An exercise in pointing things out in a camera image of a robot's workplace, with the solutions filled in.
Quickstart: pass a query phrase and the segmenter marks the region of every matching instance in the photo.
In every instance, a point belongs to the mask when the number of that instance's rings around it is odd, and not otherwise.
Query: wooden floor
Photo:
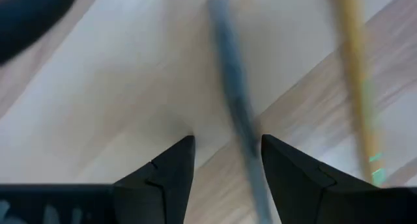
[[[185,222],[254,223],[205,1],[77,0],[0,69],[0,182],[114,182],[192,132]],[[330,0],[231,2],[262,133],[362,178]],[[363,3],[386,186],[417,185],[417,0]]]

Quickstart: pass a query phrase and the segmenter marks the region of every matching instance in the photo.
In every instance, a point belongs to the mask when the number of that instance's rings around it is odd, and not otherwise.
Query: yellow stick
[[[358,0],[338,0],[340,22],[345,43],[343,62],[348,75],[358,130],[358,141],[368,161],[368,179],[376,186],[385,181],[382,152],[378,147],[373,125],[371,80],[366,67],[364,43],[362,40],[360,3]]]

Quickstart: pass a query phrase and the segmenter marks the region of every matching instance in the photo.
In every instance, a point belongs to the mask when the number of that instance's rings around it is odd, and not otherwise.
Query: black plastic part
[[[37,41],[74,0],[0,0],[0,65]]]
[[[185,137],[114,185],[1,185],[0,223],[183,223],[194,140]]]
[[[417,221],[415,188],[376,188],[271,135],[262,136],[262,158],[283,224]]]

